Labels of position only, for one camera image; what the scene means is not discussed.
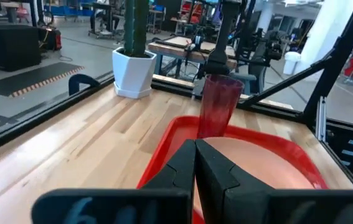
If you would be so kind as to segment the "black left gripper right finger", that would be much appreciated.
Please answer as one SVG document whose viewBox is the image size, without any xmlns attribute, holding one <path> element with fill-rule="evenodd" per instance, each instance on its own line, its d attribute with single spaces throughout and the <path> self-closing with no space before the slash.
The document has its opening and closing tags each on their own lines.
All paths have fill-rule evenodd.
<svg viewBox="0 0 353 224">
<path fill-rule="evenodd" d="M 196 140 L 195 177 L 206 223 L 266 223 L 272 187 L 203 140 Z"/>
</svg>

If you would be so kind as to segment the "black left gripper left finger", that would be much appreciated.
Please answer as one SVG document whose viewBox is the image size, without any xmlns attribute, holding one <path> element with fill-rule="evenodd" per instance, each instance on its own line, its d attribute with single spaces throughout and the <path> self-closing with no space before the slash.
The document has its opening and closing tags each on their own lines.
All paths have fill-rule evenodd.
<svg viewBox="0 0 353 224">
<path fill-rule="evenodd" d="M 192 191 L 195 175 L 195 141 L 188 139 L 143 189 L 182 189 Z"/>
</svg>

